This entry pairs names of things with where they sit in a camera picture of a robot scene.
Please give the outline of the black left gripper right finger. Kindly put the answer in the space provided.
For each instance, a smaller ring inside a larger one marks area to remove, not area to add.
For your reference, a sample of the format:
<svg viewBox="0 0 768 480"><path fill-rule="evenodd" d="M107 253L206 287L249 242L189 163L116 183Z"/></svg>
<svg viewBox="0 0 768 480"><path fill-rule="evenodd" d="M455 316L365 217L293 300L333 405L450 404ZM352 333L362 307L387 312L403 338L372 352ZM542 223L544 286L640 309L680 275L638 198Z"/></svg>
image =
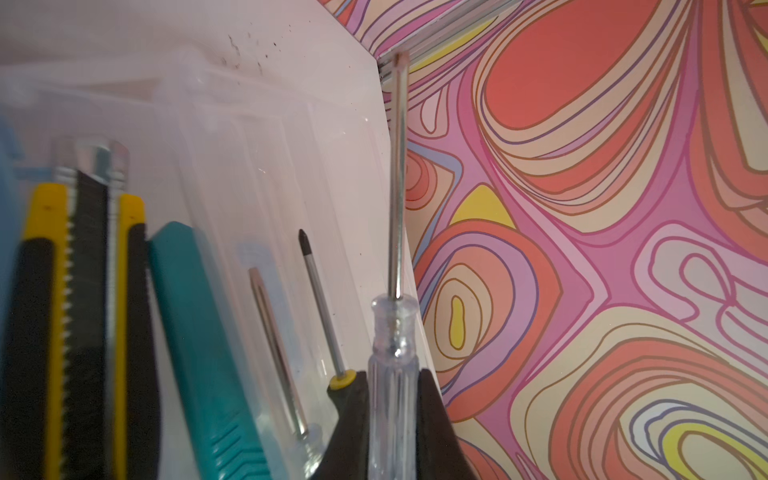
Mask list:
<svg viewBox="0 0 768 480"><path fill-rule="evenodd" d="M443 406L432 373L418 376L416 475L419 480L465 480L475 475L467 462Z"/></svg>

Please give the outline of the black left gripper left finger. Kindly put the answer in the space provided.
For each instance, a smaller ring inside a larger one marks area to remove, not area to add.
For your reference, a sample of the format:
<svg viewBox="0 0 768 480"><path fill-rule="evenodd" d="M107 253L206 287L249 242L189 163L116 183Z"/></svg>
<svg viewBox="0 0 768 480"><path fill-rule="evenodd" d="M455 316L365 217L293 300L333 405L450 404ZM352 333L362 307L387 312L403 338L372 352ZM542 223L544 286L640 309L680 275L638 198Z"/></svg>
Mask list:
<svg viewBox="0 0 768 480"><path fill-rule="evenodd" d="M366 480L370 423L367 373L348 370L343 380L334 377L327 395L338 420L312 479Z"/></svg>

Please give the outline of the thin red precision screwdriver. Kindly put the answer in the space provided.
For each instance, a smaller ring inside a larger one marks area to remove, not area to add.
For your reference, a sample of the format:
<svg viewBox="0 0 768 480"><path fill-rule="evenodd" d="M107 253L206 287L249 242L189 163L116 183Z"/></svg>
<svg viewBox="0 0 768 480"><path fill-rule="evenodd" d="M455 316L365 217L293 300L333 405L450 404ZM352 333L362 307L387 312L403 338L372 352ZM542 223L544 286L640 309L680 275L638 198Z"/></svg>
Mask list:
<svg viewBox="0 0 768 480"><path fill-rule="evenodd" d="M306 418L264 280L256 267L248 275L292 429L291 460L300 479L311 479L323 457L321 429Z"/></svg>

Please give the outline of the yellow black screwdriver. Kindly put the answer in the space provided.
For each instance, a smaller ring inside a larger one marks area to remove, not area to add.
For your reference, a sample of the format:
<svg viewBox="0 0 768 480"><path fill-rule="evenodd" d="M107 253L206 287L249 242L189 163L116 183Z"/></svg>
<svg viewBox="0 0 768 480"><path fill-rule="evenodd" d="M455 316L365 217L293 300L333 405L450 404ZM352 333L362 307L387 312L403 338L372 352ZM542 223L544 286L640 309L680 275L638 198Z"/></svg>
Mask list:
<svg viewBox="0 0 768 480"><path fill-rule="evenodd" d="M303 229L298 231L298 241L334 370L334 375L331 377L327 388L327 395L339 416L342 416L347 403L349 387L355 382L357 372L346 368L340 343L335 333L331 311L319 275L319 270L314 259L311 242Z"/></svg>

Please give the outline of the silver small screwdriver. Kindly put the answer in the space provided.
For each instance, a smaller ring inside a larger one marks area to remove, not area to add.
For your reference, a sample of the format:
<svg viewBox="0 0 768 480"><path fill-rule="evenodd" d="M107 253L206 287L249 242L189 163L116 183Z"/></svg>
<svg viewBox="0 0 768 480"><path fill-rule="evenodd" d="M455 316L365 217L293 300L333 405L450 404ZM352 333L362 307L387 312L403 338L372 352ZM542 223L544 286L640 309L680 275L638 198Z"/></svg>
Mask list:
<svg viewBox="0 0 768 480"><path fill-rule="evenodd" d="M392 147L387 291L372 309L375 334L370 391L369 479L415 479L419 360L415 346L418 302L405 294L405 176L409 55L392 63Z"/></svg>

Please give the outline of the teal utility knife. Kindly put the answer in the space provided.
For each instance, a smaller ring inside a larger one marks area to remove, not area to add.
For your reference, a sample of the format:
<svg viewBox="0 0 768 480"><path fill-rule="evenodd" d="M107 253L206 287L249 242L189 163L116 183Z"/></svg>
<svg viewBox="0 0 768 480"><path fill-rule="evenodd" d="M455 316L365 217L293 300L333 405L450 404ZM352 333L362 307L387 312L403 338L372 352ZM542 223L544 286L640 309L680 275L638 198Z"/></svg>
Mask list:
<svg viewBox="0 0 768 480"><path fill-rule="evenodd" d="M200 477L270 479L194 229L167 223L149 240L148 253Z"/></svg>

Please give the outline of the yellow black utility knife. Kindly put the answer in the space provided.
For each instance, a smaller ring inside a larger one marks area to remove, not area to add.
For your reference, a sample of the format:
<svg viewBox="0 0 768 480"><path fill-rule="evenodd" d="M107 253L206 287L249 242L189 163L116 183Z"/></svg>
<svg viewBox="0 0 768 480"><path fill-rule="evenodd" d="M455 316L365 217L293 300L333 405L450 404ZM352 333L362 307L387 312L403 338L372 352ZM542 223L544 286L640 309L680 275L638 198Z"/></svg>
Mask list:
<svg viewBox="0 0 768 480"><path fill-rule="evenodd" d="M128 149L63 136L31 191L1 345L5 479L154 479L161 406Z"/></svg>

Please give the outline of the light blue plastic tool box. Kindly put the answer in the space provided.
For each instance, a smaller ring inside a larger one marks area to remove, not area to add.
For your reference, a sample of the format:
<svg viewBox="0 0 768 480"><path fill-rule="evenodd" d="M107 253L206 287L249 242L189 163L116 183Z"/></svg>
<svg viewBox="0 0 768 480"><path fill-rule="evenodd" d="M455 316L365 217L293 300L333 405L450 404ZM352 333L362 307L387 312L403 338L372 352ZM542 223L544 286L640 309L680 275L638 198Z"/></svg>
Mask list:
<svg viewBox="0 0 768 480"><path fill-rule="evenodd" d="M17 163L23 157L14 130L1 117L1 334L4 334L22 230L22 206Z"/></svg>

